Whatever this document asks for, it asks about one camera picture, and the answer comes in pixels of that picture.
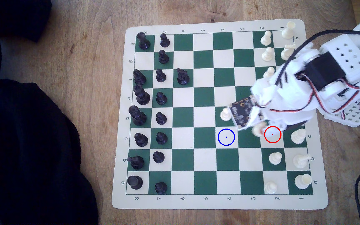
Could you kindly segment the white plastic gripper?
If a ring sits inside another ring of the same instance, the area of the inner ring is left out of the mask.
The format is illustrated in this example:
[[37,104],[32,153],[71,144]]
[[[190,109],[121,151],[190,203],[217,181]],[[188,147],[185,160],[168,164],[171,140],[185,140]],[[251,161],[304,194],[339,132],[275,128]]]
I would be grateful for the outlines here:
[[275,85],[276,76],[256,80],[251,93],[259,106],[251,110],[251,124],[268,120],[268,125],[276,126],[281,131],[288,125],[309,121],[316,114],[316,99],[311,86],[287,75],[287,82],[282,79],[280,86]]

